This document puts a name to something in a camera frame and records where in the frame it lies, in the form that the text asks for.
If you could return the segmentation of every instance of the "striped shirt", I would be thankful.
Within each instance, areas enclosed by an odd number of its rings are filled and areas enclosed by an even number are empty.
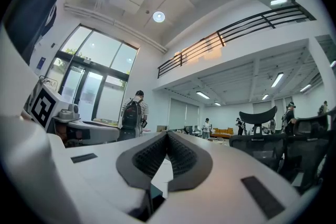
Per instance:
[[[127,99],[125,101],[124,105],[122,106],[122,109],[121,109],[122,115],[123,115],[123,113],[125,111],[126,106],[131,102],[131,100],[133,100],[135,102],[139,102],[141,100],[141,98],[139,96],[136,96],[133,99],[132,98]],[[140,103],[140,107],[141,107],[141,118],[143,119],[144,115],[148,115],[149,114],[149,108],[148,108],[148,105],[144,101],[142,101]]]

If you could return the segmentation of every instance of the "black rubber pad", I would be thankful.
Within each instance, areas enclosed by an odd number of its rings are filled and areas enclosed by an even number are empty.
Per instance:
[[[267,190],[267,188],[254,176],[241,179],[244,186],[252,195],[258,206],[268,219],[284,211],[281,203]]]
[[[88,160],[94,159],[94,158],[97,158],[97,155],[94,154],[94,153],[90,153],[90,154],[85,154],[85,155],[72,157],[71,160],[72,160],[73,163],[80,163],[80,162],[85,162],[85,161],[88,161]]]

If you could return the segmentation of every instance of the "dark jacket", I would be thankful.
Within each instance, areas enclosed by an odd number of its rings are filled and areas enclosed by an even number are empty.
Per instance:
[[[5,28],[27,64],[37,40],[46,33],[46,21],[55,3],[56,0],[12,0],[8,7]]]

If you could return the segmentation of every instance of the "person in white shirt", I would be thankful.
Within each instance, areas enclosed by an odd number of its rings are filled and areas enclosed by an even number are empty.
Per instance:
[[[210,124],[209,124],[209,118],[205,119],[205,123],[203,124],[202,127],[202,138],[203,139],[208,139],[210,138]]]
[[[123,116],[125,108],[130,103],[130,101],[133,100],[135,102],[139,102],[140,100],[143,100],[143,98],[144,98],[144,93],[143,91],[140,90],[135,93],[134,98],[127,99],[121,108],[121,117]],[[147,121],[147,117],[149,113],[148,105],[144,101],[140,103],[140,107],[141,107],[141,119],[139,121],[140,124],[138,124],[135,128],[135,137],[142,136],[142,122]]]

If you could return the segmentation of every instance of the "black office chair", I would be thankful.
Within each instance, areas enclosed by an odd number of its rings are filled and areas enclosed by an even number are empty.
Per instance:
[[[279,168],[279,163],[284,154],[284,134],[262,135],[262,124],[274,118],[277,107],[259,114],[247,114],[240,112],[242,121],[254,124],[253,135],[234,135],[230,137],[231,147],[251,155],[261,163],[267,165],[274,171]]]
[[[327,115],[298,119],[294,136],[286,138],[285,161],[279,173],[291,183],[300,176],[295,187],[301,193],[318,181],[318,167],[333,138],[327,130]]]

